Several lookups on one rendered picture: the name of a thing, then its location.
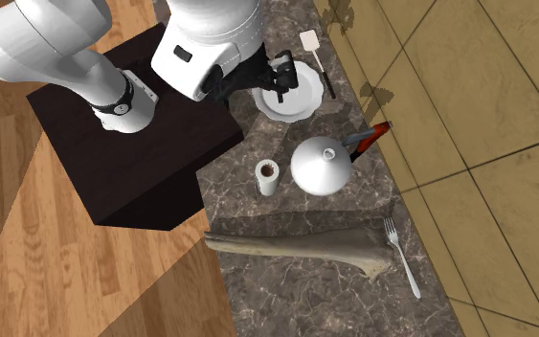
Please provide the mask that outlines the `white fork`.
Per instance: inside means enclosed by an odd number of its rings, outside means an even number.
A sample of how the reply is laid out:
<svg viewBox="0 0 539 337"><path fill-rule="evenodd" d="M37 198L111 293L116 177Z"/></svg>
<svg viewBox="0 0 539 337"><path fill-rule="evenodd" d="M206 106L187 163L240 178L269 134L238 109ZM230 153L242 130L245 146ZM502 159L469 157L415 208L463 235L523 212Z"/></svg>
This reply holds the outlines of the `white fork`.
<svg viewBox="0 0 539 337"><path fill-rule="evenodd" d="M399 244L399 237L398 237L398 233L397 233L397 230L395 228L395 225L394 225L394 222L393 220L388 217L388 218L385 218L383 220L383 223L384 223L384 228L385 228L385 231L386 231L386 235L387 235L387 238L389 240L389 242L391 243L391 245L393 247L395 247L400 255L400 258L401 258L401 261L402 261L402 264L404 266L404 269L405 269L405 273L407 275L407 278L408 278L408 281L409 281L409 285L411 286L411 289L413 291L413 294L414 296L417 298L417 299L420 299L421 298L421 292L419 290L419 287L417 285L417 282L415 281L415 277L414 277L414 274L404 256L404 253L403 253L403 250Z"/></svg>

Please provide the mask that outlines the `white plate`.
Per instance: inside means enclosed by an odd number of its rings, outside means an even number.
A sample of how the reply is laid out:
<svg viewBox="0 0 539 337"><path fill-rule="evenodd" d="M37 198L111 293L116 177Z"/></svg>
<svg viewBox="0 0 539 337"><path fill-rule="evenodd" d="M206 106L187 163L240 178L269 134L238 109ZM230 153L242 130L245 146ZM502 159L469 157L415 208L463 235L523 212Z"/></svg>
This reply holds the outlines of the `white plate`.
<svg viewBox="0 0 539 337"><path fill-rule="evenodd" d="M282 102L275 91L251 91L258 110L271 120L294 123L310 117L322 103L324 86L319 74L303 61L296 60L294 64L299 86L283 94Z"/></svg>

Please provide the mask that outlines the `white cone-shaped vessel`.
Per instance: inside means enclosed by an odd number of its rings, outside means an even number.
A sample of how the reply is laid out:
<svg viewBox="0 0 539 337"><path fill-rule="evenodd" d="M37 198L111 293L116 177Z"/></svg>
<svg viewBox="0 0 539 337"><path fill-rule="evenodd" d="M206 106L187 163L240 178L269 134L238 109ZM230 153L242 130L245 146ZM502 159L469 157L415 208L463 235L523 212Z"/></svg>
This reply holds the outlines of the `white cone-shaped vessel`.
<svg viewBox="0 0 539 337"><path fill-rule="evenodd" d="M290 169L295 183L303 191L327 196L339 191L348 182L351 161L348 151L340 142L318 136L296 147Z"/></svg>

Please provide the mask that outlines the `dark robot stand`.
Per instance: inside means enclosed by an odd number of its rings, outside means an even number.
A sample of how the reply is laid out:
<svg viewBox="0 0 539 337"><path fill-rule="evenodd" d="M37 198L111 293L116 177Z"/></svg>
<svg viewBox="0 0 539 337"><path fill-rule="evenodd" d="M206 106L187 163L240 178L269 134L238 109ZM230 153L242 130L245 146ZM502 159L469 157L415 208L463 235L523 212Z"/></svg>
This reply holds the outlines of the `dark robot stand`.
<svg viewBox="0 0 539 337"><path fill-rule="evenodd" d="M204 207L197 171L243 140L224 104L191 101L151 69L164 31L159 23L105 54L159 97L137 133L103 129L84 99L58 85L27 97L97 225L172 230Z"/></svg>

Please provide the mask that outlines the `red and grey tool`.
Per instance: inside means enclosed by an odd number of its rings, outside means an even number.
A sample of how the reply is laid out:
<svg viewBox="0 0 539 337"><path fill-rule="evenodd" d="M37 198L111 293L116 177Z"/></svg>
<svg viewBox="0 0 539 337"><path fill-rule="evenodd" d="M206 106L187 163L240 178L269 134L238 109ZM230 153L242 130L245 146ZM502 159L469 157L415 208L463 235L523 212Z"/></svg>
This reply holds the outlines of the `red and grey tool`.
<svg viewBox="0 0 539 337"><path fill-rule="evenodd" d="M349 146L352 144L357 144L356 149L354 149L349 155L350 161L353 163L358 157L360 157L368 148L370 148L381 136L386 134L393 124L389 121L375 124L368 130L351 134L346 137L342 142L342 146Z"/></svg>

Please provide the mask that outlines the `long grey bone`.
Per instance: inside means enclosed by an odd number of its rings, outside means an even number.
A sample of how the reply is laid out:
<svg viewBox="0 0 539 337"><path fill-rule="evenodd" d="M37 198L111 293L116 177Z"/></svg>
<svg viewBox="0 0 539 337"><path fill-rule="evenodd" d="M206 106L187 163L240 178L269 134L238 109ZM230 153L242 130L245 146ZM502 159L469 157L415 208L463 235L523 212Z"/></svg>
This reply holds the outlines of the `long grey bone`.
<svg viewBox="0 0 539 337"><path fill-rule="evenodd" d="M343 262L358 267L370 281L394 261L394 251L385 236L366 227L303 236L234 236L205 232L204 238L210 249L219 252Z"/></svg>

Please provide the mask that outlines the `white paper towel roll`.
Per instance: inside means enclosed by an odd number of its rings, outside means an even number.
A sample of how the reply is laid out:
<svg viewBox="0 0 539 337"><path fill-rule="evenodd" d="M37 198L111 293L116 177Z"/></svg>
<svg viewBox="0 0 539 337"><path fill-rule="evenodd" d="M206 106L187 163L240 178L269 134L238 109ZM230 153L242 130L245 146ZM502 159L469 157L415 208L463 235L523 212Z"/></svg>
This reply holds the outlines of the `white paper towel roll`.
<svg viewBox="0 0 539 337"><path fill-rule="evenodd" d="M255 177L258 192L263 196L271 196L276 192L279 183L280 168L271 159L264 159L257 163Z"/></svg>

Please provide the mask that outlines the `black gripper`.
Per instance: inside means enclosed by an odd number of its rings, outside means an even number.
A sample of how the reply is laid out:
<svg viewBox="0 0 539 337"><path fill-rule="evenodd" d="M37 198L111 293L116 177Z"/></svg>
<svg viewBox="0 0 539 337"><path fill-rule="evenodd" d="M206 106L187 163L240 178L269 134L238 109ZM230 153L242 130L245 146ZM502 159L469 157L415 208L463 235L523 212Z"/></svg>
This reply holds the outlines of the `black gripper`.
<svg viewBox="0 0 539 337"><path fill-rule="evenodd" d="M227 104L230 96L239 90L262 88L277 93L278 103L283 103L283 95L290 89L299 87L295 69L289 69L293 62L290 50L276 54L269 62L265 45L261 44L257 51L238 66L207 95L208 101Z"/></svg>

